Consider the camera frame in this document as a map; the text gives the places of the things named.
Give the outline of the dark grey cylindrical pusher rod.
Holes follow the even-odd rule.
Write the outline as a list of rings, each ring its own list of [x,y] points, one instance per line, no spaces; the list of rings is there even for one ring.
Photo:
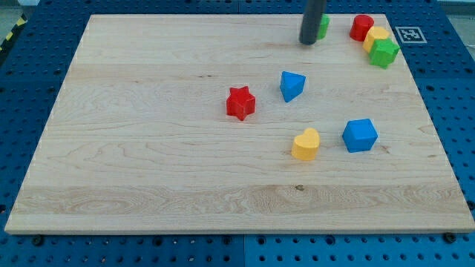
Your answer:
[[[307,0],[299,33],[299,42],[301,44],[313,45],[316,43],[326,6],[326,0]]]

